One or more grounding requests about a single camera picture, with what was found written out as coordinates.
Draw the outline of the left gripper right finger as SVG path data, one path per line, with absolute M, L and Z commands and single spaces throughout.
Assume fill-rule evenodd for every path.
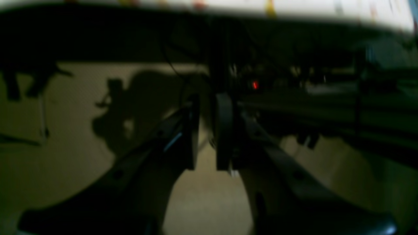
M 256 235 L 396 235 L 390 213 L 349 203 L 282 150 L 227 93 L 214 97 L 216 168 L 237 171 Z

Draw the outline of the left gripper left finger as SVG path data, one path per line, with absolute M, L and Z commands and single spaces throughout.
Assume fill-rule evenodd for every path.
M 61 203 L 25 211 L 27 235 L 157 235 L 171 191 L 198 155 L 200 97 L 161 121 L 143 144 L 92 185 Z

